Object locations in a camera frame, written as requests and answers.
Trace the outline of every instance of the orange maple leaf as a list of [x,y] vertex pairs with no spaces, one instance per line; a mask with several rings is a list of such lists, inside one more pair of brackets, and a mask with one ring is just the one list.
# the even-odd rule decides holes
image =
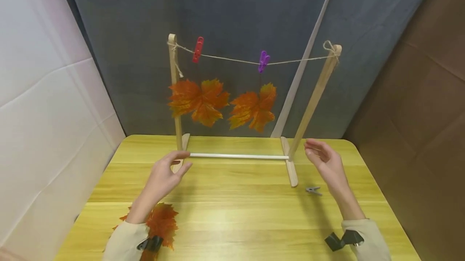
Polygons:
[[249,120],[250,129],[255,129],[260,133],[266,123],[274,120],[274,114],[270,111],[276,99],[276,87],[268,83],[261,87],[260,98],[254,92],[246,92],[239,95],[231,104],[235,105],[228,120],[230,129],[235,129]]
[[[174,217],[178,212],[174,211],[172,205],[160,202],[157,204],[152,212],[147,217],[146,224],[149,227],[148,236],[152,238],[153,236],[159,236],[163,238],[162,246],[168,247],[174,250],[173,242],[174,236],[176,235],[175,231],[178,229],[176,220]],[[119,219],[124,221],[128,215],[122,216]],[[142,261],[152,261],[156,260],[157,255],[154,255],[153,252],[144,250],[140,260]]]
[[223,118],[218,109],[228,105],[229,93],[223,92],[223,84],[218,79],[202,81],[201,87],[195,82],[183,80],[169,88],[173,90],[168,104],[173,117],[193,112],[193,121],[209,127]]

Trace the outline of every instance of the purple clothespin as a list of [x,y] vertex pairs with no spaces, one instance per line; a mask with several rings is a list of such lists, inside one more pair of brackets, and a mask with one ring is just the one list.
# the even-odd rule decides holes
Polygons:
[[260,65],[259,65],[259,72],[262,73],[264,71],[264,68],[268,64],[268,61],[270,61],[270,56],[266,55],[266,51],[262,51],[260,55]]

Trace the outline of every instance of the black wrist strap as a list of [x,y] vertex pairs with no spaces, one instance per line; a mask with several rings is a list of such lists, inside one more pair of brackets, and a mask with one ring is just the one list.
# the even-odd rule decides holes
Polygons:
[[153,238],[147,238],[144,242],[137,245],[137,249],[140,251],[148,250],[151,252],[158,252],[163,242],[163,238],[159,236],[153,236]]
[[360,246],[364,241],[357,231],[352,230],[346,230],[342,239],[339,239],[334,232],[325,239],[325,242],[333,252],[342,249],[345,245]]

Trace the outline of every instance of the person's left hand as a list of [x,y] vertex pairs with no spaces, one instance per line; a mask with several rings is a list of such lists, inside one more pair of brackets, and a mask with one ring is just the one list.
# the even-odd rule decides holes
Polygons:
[[145,222],[148,213],[181,182],[192,163],[184,163],[176,173],[171,171],[171,166],[180,163],[178,159],[185,159],[189,155],[187,151],[173,151],[153,165],[144,189],[132,203],[126,222],[132,224]]

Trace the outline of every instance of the twine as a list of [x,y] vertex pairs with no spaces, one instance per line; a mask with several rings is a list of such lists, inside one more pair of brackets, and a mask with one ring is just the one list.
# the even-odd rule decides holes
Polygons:
[[[171,43],[169,43],[169,42],[167,42],[167,44],[168,44],[169,46],[172,46],[172,47],[173,47],[173,54],[175,53],[176,48],[180,48],[180,49],[186,50],[186,51],[189,52],[189,53],[194,53],[192,50],[187,49],[186,47],[183,47],[183,46],[181,46],[180,44],[177,44],[177,43],[176,43],[176,44],[171,44]],[[329,40],[326,40],[326,41],[323,43],[323,49],[333,52],[333,55],[324,56],[324,57],[308,58],[308,59],[300,59],[300,60],[290,60],[290,61],[274,62],[274,63],[268,63],[267,65],[287,64],[287,63],[293,63],[293,62],[319,60],[319,59],[326,59],[326,58],[332,58],[332,57],[336,57],[337,63],[339,63],[339,55],[336,55],[336,49],[334,48],[333,44],[331,44],[331,42],[330,42]],[[201,54],[201,56],[203,56],[203,57],[209,57],[209,58],[214,58],[214,59],[222,59],[222,60],[229,60],[229,61],[235,61],[235,62],[241,62],[241,63],[247,63],[247,64],[260,65],[260,63],[257,63],[257,62],[244,61],[244,60],[232,59],[232,58],[226,58],[226,57],[218,57],[218,56],[211,56],[211,55],[204,55],[204,54]],[[181,73],[181,71],[180,71],[180,69],[179,69],[179,66],[178,66],[176,63],[175,63],[175,66],[176,66],[176,68],[178,69],[179,76],[180,76],[180,77],[183,77],[183,74]]]

